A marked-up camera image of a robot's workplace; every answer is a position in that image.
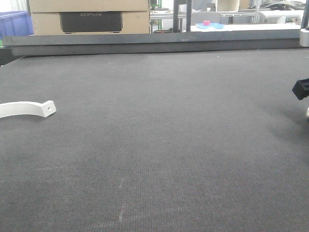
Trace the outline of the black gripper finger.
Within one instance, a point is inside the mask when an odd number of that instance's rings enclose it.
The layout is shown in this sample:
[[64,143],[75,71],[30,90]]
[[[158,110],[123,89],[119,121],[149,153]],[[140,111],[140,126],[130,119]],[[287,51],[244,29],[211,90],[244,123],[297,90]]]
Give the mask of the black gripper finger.
[[303,100],[309,96],[309,79],[297,80],[292,92],[298,100]]

